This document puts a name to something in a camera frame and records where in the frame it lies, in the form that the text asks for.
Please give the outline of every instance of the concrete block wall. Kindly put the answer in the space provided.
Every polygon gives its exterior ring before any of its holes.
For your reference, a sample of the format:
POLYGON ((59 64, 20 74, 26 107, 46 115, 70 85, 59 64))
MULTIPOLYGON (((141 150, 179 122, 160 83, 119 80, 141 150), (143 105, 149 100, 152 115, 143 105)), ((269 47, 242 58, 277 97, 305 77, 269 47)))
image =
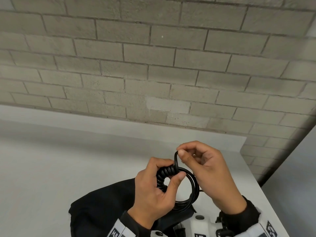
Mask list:
POLYGON ((2 104, 244 135, 257 179, 316 122, 316 0, 0 3, 2 104))

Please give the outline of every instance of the power cord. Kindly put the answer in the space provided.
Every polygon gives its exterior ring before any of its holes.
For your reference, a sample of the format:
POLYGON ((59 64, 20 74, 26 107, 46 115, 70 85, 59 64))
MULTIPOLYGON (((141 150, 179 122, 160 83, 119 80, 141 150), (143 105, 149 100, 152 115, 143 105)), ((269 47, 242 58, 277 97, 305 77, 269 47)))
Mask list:
POLYGON ((198 182, 195 178, 195 176, 188 171, 185 168, 178 166, 178 152, 174 154, 174 165, 167 166, 167 167, 161 167, 157 171, 157 188, 162 190, 163 192, 167 191, 167 186, 164 184, 165 178, 174 176, 178 174, 180 171, 184 171, 186 173, 186 177, 189 179, 191 186, 192 186, 192 192, 190 197, 187 200, 184 201, 176 201, 173 210, 181 212, 188 209, 198 198, 198 195, 200 193, 200 187, 198 185, 198 182))

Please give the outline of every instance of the coiled cable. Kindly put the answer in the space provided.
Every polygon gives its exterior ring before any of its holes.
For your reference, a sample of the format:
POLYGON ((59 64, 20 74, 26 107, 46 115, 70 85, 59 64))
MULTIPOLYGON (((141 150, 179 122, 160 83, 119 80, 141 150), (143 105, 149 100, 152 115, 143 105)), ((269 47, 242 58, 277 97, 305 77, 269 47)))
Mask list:
POLYGON ((178 174, 180 171, 184 171, 186 173, 186 177, 189 179, 191 186, 192 186, 192 192, 190 197, 187 200, 184 201, 176 201, 173 210, 181 212, 188 209, 198 198, 198 195, 200 193, 200 187, 198 185, 198 182, 195 178, 195 176, 188 171, 185 168, 178 166, 178 152, 174 154, 174 165, 167 166, 167 167, 161 167, 156 174, 157 177, 157 188, 162 190, 163 192, 167 191, 167 186, 164 184, 165 178, 174 176, 178 174))

